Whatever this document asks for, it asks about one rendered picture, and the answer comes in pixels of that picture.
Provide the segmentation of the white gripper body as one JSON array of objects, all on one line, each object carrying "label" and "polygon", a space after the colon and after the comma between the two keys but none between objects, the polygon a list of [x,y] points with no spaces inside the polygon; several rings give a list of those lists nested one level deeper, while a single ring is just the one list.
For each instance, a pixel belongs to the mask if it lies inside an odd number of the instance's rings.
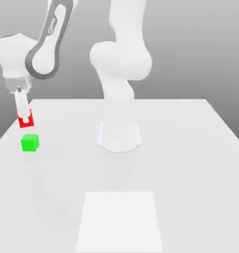
[{"label": "white gripper body", "polygon": [[18,116],[20,118],[28,118],[30,116],[30,108],[27,93],[25,91],[16,91],[14,97]]}]

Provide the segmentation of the small red cube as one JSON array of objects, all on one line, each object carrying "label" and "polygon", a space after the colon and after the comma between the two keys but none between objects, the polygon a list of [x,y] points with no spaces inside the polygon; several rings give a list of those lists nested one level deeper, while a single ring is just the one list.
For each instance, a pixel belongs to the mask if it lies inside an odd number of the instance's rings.
[{"label": "small red cube", "polygon": [[33,120],[33,115],[32,115],[32,110],[30,110],[30,116],[28,117],[28,122],[23,122],[23,119],[21,117],[19,117],[18,113],[16,113],[17,115],[17,119],[19,121],[19,126],[20,128],[25,128],[25,127],[33,127],[34,124],[34,120]]}]

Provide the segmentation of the small green cube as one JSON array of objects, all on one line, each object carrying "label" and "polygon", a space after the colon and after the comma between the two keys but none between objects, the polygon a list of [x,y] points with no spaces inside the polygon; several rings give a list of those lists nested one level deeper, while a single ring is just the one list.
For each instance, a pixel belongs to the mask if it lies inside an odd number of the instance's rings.
[{"label": "small green cube", "polygon": [[39,136],[37,134],[25,134],[21,138],[22,151],[35,152],[39,147]]}]

